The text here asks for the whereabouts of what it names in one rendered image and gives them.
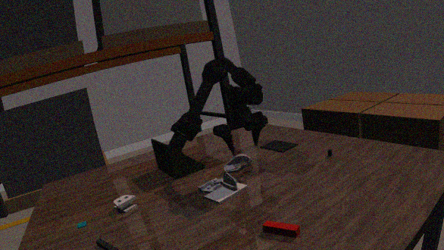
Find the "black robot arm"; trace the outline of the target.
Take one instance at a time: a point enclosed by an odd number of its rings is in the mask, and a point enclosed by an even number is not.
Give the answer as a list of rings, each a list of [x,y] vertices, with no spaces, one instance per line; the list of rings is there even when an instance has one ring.
[[[220,69],[219,66],[226,71]],[[170,129],[170,131],[174,132],[169,143],[172,148],[182,152],[187,140],[191,142],[195,138],[202,125],[200,114],[210,91],[214,84],[226,77],[227,72],[232,74],[233,82],[238,85],[236,87],[228,85],[224,89],[224,92],[227,92],[229,106],[259,105],[263,101],[262,86],[259,83],[255,84],[256,79],[244,68],[237,67],[228,58],[208,62],[204,66],[202,83],[195,94],[189,110]],[[262,112],[252,113],[251,108],[246,110],[245,113],[238,111],[236,125],[242,125],[247,131],[259,128],[259,123],[263,121]]]

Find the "red rectangular block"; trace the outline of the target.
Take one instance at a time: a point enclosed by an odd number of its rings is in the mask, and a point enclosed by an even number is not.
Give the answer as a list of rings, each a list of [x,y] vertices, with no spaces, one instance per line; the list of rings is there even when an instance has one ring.
[[[281,236],[288,236],[292,238],[297,238],[300,234],[300,225],[292,225],[290,223],[279,223],[273,221],[266,221],[262,225],[263,231],[265,233],[271,233]]]

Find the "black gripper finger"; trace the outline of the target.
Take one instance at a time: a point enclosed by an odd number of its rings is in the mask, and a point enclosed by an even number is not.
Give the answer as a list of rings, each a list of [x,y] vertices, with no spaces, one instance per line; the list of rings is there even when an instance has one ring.
[[[232,137],[233,135],[228,135],[228,136],[221,136],[221,138],[225,141],[225,143],[227,144],[227,146],[229,147],[230,151],[232,153],[234,153],[234,147],[233,147],[233,141],[232,141]]]
[[[261,126],[259,126],[259,128],[252,130],[252,136],[253,136],[255,146],[257,146],[257,144],[258,144],[259,133],[263,127],[265,127],[265,125],[261,125]]]

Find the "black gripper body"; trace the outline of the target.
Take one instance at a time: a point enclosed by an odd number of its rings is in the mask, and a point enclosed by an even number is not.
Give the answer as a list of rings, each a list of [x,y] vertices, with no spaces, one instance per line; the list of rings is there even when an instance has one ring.
[[[228,111],[231,114],[232,120],[230,121],[230,123],[232,123],[232,125],[221,124],[221,125],[215,126],[213,128],[214,135],[219,136],[219,137],[228,136],[228,135],[230,135],[231,130],[236,130],[236,129],[242,128],[243,127],[242,125],[241,126],[236,125],[236,116],[237,116],[238,111],[242,111],[242,113],[245,113],[247,111],[246,110],[247,108],[249,108],[247,105],[230,106],[230,108],[228,108]],[[262,123],[259,123],[259,126],[265,125],[267,123],[268,123],[267,117],[263,115],[263,121],[262,121]]]

